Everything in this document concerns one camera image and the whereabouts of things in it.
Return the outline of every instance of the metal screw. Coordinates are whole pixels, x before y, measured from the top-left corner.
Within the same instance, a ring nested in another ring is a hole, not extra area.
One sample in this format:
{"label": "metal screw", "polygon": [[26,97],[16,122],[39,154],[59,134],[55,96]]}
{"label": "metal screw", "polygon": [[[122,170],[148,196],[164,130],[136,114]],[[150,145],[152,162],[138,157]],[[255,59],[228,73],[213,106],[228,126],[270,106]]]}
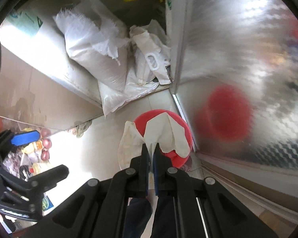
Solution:
{"label": "metal screw", "polygon": [[178,169],[175,168],[175,167],[169,167],[168,168],[168,173],[169,174],[175,174],[177,171],[178,171]]}
{"label": "metal screw", "polygon": [[136,170],[133,169],[133,168],[127,168],[126,169],[126,174],[128,174],[128,175],[133,175],[135,172],[136,172]]}
{"label": "metal screw", "polygon": [[31,182],[32,187],[36,187],[39,183],[37,181]]}
{"label": "metal screw", "polygon": [[208,185],[213,185],[213,184],[215,184],[215,179],[213,177],[207,177],[207,178],[205,178],[205,182]]}
{"label": "metal screw", "polygon": [[30,207],[30,211],[31,212],[34,212],[35,211],[35,205],[34,204],[30,204],[29,207]]}
{"label": "metal screw", "polygon": [[90,180],[88,180],[87,184],[88,184],[88,186],[94,187],[98,184],[98,180],[95,178],[90,179]]}

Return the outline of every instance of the white handle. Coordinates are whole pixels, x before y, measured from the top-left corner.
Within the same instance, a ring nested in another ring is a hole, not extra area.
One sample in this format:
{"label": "white handle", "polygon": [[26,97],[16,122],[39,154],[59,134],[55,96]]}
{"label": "white handle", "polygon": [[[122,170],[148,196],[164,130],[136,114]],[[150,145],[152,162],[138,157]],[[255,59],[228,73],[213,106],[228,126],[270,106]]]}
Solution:
{"label": "white handle", "polygon": [[[150,60],[149,60],[149,56],[152,56],[152,57],[154,58],[154,60],[156,61],[156,63],[157,63],[156,68],[154,68],[153,65],[151,64],[151,62],[150,62]],[[146,59],[148,65],[149,65],[150,70],[152,70],[152,71],[156,71],[156,70],[159,69],[159,67],[160,67],[160,65],[159,65],[159,63],[158,63],[159,60],[158,60],[158,58],[156,57],[156,55],[155,55],[154,53],[147,53],[147,54],[145,55],[145,59]]]}

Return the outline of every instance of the beige floor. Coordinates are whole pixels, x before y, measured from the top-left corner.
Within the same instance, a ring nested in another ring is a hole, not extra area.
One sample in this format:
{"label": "beige floor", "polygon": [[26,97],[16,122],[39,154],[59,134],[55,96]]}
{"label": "beige floor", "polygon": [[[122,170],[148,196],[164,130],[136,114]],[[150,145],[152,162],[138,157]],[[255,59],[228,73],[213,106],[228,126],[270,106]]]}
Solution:
{"label": "beige floor", "polygon": [[[93,120],[92,125],[81,138],[67,132],[51,137],[50,162],[53,166],[66,165],[70,174],[58,186],[48,192],[54,206],[59,205],[90,178],[105,180],[120,171],[118,146],[126,121],[133,121],[140,114],[153,109],[167,109],[176,112],[169,90],[163,90],[127,104],[122,109]],[[153,209],[157,197],[151,198]],[[153,216],[142,238],[150,237]]]}

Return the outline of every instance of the onion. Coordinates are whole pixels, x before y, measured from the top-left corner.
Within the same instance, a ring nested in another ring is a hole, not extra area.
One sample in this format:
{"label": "onion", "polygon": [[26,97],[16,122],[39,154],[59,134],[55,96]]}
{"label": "onion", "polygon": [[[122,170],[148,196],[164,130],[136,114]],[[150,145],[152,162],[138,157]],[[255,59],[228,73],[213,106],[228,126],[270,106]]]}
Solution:
{"label": "onion", "polygon": [[42,144],[43,144],[43,147],[45,147],[46,149],[50,149],[52,147],[51,140],[47,138],[42,140]]}
{"label": "onion", "polygon": [[42,128],[41,129],[41,136],[42,138],[48,137],[51,135],[51,131],[49,129],[46,128]]}
{"label": "onion", "polygon": [[48,150],[42,150],[41,160],[42,161],[48,161],[49,160],[49,151]]}

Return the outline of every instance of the person's leg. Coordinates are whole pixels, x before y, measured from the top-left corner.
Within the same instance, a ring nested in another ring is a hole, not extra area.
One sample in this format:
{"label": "person's leg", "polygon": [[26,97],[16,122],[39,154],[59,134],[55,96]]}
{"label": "person's leg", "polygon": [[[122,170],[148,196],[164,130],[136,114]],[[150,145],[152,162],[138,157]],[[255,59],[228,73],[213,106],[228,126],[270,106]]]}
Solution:
{"label": "person's leg", "polygon": [[157,209],[154,213],[151,238],[176,238],[174,206],[172,197],[158,198]]}
{"label": "person's leg", "polygon": [[126,210],[123,238],[140,238],[152,215],[146,198],[133,198]]}

